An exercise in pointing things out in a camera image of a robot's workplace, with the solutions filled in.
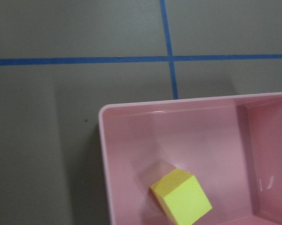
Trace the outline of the pink plastic bin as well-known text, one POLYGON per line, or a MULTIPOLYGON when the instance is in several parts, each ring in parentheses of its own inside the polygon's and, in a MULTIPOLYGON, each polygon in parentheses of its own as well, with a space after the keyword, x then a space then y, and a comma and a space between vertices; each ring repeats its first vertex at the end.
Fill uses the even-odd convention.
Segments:
POLYGON ((282 92, 106 105, 99 131, 111 224, 170 224, 150 186, 177 167, 199 225, 282 225, 282 92))

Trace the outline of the yellow foam block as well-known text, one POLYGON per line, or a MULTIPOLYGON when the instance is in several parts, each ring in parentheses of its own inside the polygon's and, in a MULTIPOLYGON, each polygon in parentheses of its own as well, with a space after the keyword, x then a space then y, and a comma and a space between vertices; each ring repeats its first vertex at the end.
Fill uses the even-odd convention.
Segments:
POLYGON ((150 189, 175 225, 192 225, 213 208, 196 176, 179 168, 156 181, 150 189))

